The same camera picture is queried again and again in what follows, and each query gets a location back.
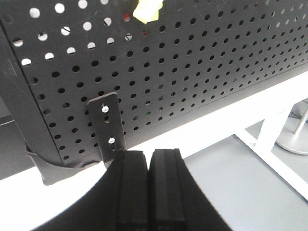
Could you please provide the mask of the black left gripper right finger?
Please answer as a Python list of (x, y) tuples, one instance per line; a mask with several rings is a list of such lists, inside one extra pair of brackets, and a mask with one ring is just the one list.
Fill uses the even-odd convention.
[(229, 231), (190, 174), (179, 149), (156, 149), (149, 168), (151, 231)]

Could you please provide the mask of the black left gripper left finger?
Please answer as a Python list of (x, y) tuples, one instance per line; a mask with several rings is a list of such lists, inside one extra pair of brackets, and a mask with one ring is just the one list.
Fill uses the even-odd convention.
[(123, 151), (99, 181), (37, 231), (146, 231), (147, 164), (142, 151)]

